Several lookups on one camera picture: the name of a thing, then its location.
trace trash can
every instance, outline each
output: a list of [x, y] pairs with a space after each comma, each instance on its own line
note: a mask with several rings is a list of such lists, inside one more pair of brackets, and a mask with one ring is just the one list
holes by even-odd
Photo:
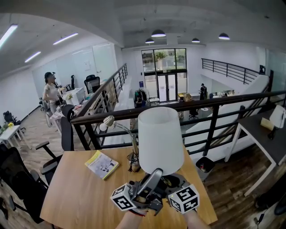
[[210, 174], [214, 166], [215, 163], [207, 157], [202, 157], [197, 161], [196, 169], [202, 181], [204, 181], [207, 178], [207, 176]]

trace lamp arm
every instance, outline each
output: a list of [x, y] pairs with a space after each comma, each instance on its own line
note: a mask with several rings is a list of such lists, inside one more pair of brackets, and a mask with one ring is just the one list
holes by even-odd
[[137, 142], [136, 142], [135, 136], [131, 133], [131, 131], [127, 127], [121, 125], [120, 123], [114, 122], [113, 124], [114, 124], [115, 127], [119, 127], [121, 129], [125, 130], [131, 136], [134, 153], [135, 153], [136, 156], [138, 156], [139, 150], [138, 150], [138, 147], [137, 147]]

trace white t-shirt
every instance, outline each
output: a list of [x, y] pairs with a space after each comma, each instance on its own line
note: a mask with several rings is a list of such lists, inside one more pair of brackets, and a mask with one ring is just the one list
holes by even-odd
[[53, 100], [50, 100], [50, 102], [56, 102], [59, 100], [59, 93], [54, 84], [46, 84], [44, 87], [44, 94], [47, 94], [48, 97], [53, 98]]

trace water bottle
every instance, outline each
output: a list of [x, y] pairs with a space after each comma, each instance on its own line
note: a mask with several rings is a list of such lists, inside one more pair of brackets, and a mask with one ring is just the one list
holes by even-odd
[[88, 91], [90, 94], [93, 93], [93, 87], [91, 86], [90, 82], [88, 82]]

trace book cover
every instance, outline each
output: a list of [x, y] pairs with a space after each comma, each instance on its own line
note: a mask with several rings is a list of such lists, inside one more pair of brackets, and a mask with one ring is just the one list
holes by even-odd
[[119, 163], [97, 150], [85, 165], [97, 176], [105, 180], [115, 171]]

